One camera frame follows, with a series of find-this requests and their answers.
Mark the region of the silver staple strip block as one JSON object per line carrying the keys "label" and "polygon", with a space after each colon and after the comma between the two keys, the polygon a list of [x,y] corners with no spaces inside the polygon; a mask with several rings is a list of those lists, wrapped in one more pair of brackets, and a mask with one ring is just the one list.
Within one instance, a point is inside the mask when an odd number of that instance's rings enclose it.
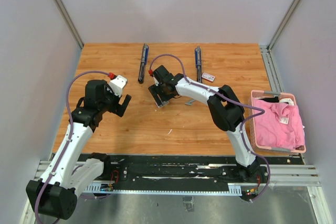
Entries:
{"label": "silver staple strip block", "polygon": [[163,101],[163,102],[159,102],[159,103],[156,102],[155,104],[158,108],[161,108],[161,107],[169,104],[169,101]]}

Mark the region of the unloaded silver staples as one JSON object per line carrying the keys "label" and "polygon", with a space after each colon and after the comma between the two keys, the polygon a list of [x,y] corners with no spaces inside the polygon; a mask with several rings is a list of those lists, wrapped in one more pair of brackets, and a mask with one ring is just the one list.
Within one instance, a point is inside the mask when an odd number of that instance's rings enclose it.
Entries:
{"label": "unloaded silver staples", "polygon": [[192,103],[193,103],[194,101],[195,101],[194,99],[191,99],[191,100],[185,102],[185,105],[192,105]]}

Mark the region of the blue stapler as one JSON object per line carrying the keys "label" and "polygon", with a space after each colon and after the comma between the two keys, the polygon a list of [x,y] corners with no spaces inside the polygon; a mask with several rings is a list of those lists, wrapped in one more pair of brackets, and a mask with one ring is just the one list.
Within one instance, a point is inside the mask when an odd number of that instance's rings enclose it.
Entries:
{"label": "blue stapler", "polygon": [[148,53],[149,53],[149,46],[147,44],[143,44],[142,55],[140,60],[139,76],[138,76],[139,84],[142,84],[144,82],[145,68],[148,61]]}
{"label": "blue stapler", "polygon": [[195,52],[195,68],[196,68],[196,76],[197,82],[202,82],[202,50],[199,46],[197,46],[194,50]]}

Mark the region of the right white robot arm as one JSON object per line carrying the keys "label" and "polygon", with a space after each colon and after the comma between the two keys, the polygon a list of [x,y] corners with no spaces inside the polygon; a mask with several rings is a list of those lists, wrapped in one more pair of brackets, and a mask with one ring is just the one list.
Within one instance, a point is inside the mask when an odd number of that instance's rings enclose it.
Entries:
{"label": "right white robot arm", "polygon": [[154,84],[149,87],[158,107],[176,96],[189,97],[208,106],[214,124],[226,132],[235,151],[238,177],[250,182],[257,175],[259,162],[244,126],[244,108],[230,86],[207,86],[185,74],[173,75],[163,65],[149,70]]}

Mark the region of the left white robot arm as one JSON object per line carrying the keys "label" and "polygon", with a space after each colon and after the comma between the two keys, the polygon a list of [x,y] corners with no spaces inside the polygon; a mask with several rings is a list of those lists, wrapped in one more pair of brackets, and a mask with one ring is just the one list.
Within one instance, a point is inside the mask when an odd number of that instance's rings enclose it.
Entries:
{"label": "left white robot arm", "polygon": [[99,126],[104,113],[122,117],[131,100],[126,95],[120,103],[122,91],[128,81],[121,75],[105,80],[90,80],[85,95],[72,112],[65,137],[50,165],[38,180],[30,180],[26,193],[35,214],[67,220],[73,214],[77,200],[96,178],[112,176],[110,156],[92,153],[77,168],[76,162],[83,147]]}

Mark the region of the red staple box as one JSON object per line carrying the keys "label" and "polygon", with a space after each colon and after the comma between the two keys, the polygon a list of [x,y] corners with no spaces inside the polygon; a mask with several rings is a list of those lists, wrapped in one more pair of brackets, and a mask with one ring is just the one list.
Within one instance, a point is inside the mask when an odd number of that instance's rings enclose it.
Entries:
{"label": "red staple box", "polygon": [[203,73],[202,73],[202,79],[207,80],[207,81],[209,81],[209,82],[214,82],[214,80],[215,80],[215,76],[214,76],[214,75],[211,75],[211,74],[209,74],[209,73],[203,72]]}

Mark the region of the pink cloth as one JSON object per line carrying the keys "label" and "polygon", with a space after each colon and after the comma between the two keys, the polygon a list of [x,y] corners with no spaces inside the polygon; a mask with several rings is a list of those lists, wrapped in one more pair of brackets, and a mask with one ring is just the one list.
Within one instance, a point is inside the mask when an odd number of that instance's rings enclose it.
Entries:
{"label": "pink cloth", "polygon": [[302,119],[297,105],[254,99],[254,105],[265,110],[255,117],[256,142],[260,146],[294,150],[305,145]]}

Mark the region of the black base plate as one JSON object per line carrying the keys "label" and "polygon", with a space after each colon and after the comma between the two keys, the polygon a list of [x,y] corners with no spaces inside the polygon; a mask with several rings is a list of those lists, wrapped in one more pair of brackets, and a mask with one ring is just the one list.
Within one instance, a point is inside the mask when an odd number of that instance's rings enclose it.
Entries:
{"label": "black base plate", "polygon": [[[80,154],[81,167],[91,154]],[[259,169],[248,181],[238,176],[232,156],[111,155],[112,176],[91,183],[111,189],[215,189],[240,186],[247,200],[255,198],[266,185],[297,186],[310,174],[301,155],[258,158]]]}

